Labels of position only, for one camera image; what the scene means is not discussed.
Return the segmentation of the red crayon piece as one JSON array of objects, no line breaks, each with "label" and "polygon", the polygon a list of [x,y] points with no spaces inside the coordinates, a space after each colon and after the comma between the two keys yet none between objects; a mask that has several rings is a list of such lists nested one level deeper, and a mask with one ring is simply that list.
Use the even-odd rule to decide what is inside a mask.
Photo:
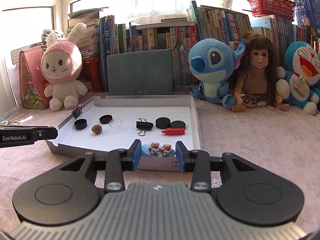
[{"label": "red crayon piece", "polygon": [[162,130],[162,133],[165,135],[184,135],[185,129],[184,128],[167,128]]}]

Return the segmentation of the blue bear hair clip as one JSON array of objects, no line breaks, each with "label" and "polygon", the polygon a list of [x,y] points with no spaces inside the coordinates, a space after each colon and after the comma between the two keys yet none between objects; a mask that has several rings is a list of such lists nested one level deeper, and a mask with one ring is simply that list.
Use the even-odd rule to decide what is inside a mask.
[{"label": "blue bear hair clip", "polygon": [[171,158],[176,155],[174,149],[170,144],[160,144],[159,142],[152,142],[141,146],[142,155],[152,158]]}]

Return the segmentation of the black round disc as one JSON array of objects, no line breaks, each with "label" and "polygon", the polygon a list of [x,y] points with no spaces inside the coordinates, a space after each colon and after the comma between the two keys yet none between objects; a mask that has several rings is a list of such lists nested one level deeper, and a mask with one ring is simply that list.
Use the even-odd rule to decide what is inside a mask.
[{"label": "black round disc", "polygon": [[182,120],[175,120],[175,121],[172,121],[170,123],[170,128],[182,128],[182,129],[185,129],[186,128],[186,124]]}]

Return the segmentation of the black round puck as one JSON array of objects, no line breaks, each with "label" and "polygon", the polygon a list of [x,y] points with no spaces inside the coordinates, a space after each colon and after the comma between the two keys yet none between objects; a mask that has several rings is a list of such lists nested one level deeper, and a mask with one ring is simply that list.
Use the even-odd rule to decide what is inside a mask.
[{"label": "black round puck", "polygon": [[159,117],[155,121],[156,127],[159,129],[170,128],[171,120],[167,117]]}]

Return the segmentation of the black binder clip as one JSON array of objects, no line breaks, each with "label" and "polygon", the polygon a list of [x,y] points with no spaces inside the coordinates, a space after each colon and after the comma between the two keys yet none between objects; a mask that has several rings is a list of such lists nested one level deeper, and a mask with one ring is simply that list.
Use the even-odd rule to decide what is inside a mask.
[{"label": "black binder clip", "polygon": [[151,131],[153,128],[153,123],[148,122],[146,118],[139,118],[136,121],[136,129],[139,130],[138,135],[143,137],[146,135],[146,131]]},{"label": "black binder clip", "polygon": [[77,106],[75,106],[74,102],[70,102],[69,105],[72,108],[72,115],[76,120],[82,114],[82,105],[78,104]]}]

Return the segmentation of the clear plastic half dome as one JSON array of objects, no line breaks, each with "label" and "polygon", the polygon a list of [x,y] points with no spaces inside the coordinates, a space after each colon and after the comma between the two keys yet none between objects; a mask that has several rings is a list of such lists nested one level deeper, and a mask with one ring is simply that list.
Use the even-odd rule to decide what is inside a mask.
[{"label": "clear plastic half dome", "polygon": [[113,129],[118,129],[123,123],[123,119],[112,119],[108,125]]}]

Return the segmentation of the black round cap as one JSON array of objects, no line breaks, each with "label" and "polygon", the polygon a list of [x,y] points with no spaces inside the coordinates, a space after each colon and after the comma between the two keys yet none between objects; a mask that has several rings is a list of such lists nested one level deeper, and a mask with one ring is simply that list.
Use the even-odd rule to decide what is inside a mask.
[{"label": "black round cap", "polygon": [[75,120],[74,122],[74,127],[77,129],[77,130],[82,130],[82,129],[85,129],[87,127],[87,120],[86,119],[77,119]]}]

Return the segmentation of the brown walnut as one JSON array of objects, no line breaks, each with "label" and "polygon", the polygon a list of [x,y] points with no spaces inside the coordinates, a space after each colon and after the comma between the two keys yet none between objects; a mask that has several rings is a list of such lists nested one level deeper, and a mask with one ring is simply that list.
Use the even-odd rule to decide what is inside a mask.
[{"label": "brown walnut", "polygon": [[93,125],[91,128],[91,131],[94,134],[100,134],[102,132],[102,130],[103,130],[103,128],[99,124]]}]

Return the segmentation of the black round lid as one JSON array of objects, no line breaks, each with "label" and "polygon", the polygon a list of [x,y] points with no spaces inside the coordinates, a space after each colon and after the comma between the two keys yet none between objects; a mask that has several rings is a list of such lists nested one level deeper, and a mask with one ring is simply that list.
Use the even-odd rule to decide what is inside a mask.
[{"label": "black round lid", "polygon": [[112,120],[113,120],[113,116],[110,115],[110,114],[102,115],[99,118],[99,121],[100,121],[101,124],[109,124]]}]

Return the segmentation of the white cardboard box tray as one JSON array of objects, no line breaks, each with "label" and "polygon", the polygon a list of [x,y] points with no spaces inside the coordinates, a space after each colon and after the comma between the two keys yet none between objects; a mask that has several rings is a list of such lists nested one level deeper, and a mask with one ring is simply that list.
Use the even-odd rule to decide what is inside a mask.
[{"label": "white cardboard box tray", "polygon": [[[48,140],[51,152],[76,157],[85,152],[104,155],[111,150],[129,148],[135,139],[144,144],[159,142],[170,144],[175,148],[177,141],[182,141],[189,150],[202,148],[201,133],[197,109],[193,98],[189,95],[155,95],[155,96],[94,96],[82,103],[80,119],[87,120],[87,127],[77,130],[74,127],[75,118],[72,113],[57,127],[58,136]],[[123,119],[118,129],[108,124],[101,124],[99,118],[110,114],[113,119]],[[156,119],[167,117],[171,121],[182,120],[186,124],[184,135],[165,135],[156,127]],[[138,135],[136,121],[146,118],[153,123],[151,131],[146,135]],[[91,131],[93,125],[99,124],[103,130],[100,134]]]}]

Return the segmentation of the pink triangular house box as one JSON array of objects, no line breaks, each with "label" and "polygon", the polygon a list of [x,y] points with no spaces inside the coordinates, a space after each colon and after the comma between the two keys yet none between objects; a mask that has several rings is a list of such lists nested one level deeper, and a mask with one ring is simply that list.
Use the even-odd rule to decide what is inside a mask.
[{"label": "pink triangular house box", "polygon": [[47,109],[51,98],[44,95],[49,82],[40,66],[43,51],[40,46],[21,50],[19,54],[19,81],[21,104],[24,108]]}]

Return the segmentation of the black binder clip on box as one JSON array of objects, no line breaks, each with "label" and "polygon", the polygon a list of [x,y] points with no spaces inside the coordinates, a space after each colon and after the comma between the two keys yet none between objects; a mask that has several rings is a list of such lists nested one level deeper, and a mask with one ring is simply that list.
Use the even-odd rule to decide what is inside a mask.
[{"label": "black binder clip on box", "polygon": [[75,106],[74,102],[70,102],[69,105],[72,108],[72,115],[76,120],[82,114],[82,105],[78,104],[77,106]]}]

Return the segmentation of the pink bunny plush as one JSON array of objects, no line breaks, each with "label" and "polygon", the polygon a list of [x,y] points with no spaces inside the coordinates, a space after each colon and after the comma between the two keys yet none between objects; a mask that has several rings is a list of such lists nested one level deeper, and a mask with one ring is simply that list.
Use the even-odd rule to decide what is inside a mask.
[{"label": "pink bunny plush", "polygon": [[51,31],[41,59],[41,72],[49,82],[44,95],[51,98],[49,108],[52,111],[72,109],[69,103],[74,102],[77,106],[79,99],[87,94],[86,85],[78,80],[81,70],[82,56],[73,33],[58,40],[56,33]]}]

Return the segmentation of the red box behind bunny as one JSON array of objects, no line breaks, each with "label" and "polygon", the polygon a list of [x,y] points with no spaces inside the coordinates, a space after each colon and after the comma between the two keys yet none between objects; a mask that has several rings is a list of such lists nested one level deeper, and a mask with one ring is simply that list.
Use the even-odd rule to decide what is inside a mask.
[{"label": "red box behind bunny", "polygon": [[101,92],[100,59],[93,57],[82,61],[82,70],[78,80],[83,82],[89,91]]}]

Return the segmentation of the blue Stitch plush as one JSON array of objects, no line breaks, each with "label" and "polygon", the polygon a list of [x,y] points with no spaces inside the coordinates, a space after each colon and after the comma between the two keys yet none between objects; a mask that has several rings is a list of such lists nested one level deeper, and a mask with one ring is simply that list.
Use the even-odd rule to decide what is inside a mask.
[{"label": "blue Stitch plush", "polygon": [[222,104],[226,109],[235,104],[235,97],[229,93],[228,78],[240,66],[240,60],[246,49],[242,39],[235,51],[214,38],[197,42],[189,51],[180,46],[182,63],[189,68],[200,83],[190,89],[193,98]]}]

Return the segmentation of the brown haired doll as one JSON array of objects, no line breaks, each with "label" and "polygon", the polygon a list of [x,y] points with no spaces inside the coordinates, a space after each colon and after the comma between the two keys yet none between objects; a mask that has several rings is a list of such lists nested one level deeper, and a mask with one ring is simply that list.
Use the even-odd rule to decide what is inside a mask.
[{"label": "brown haired doll", "polygon": [[233,94],[235,104],[231,111],[243,112],[248,108],[270,105],[285,111],[287,103],[276,91],[277,71],[273,43],[253,31],[243,35],[246,49],[236,70]]}]

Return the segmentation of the stack of books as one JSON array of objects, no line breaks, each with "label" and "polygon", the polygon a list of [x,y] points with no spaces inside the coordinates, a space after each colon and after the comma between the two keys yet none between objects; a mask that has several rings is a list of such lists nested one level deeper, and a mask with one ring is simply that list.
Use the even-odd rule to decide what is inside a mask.
[{"label": "stack of books", "polygon": [[99,56],[100,19],[108,7],[84,9],[68,14],[65,37],[76,39],[83,60]]}]

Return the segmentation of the row of books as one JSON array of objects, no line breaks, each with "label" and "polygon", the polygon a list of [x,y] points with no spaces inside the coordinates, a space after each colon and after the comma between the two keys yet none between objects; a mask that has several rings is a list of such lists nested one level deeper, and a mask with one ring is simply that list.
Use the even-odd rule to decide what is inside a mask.
[{"label": "row of books", "polygon": [[99,21],[100,83],[112,95],[168,95],[175,86],[197,85],[180,48],[191,56],[213,40],[235,50],[241,35],[254,28],[246,14],[195,1],[186,21],[115,24],[112,15]]}]

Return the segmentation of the Doraemon plush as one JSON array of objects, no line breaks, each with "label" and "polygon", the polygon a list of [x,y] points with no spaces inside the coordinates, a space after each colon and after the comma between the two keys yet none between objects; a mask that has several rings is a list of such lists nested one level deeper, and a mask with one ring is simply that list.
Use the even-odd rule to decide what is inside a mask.
[{"label": "Doraemon plush", "polygon": [[284,103],[315,115],[319,92],[312,88],[319,82],[319,55],[306,42],[296,41],[284,54],[284,67],[277,67],[276,91]]}]

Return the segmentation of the red plastic basket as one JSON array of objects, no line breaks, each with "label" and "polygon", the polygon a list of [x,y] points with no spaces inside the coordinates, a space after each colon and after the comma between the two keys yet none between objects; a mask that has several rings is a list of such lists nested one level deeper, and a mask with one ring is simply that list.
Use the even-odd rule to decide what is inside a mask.
[{"label": "red plastic basket", "polygon": [[276,15],[294,21],[295,2],[290,0],[247,0],[254,17]]}]

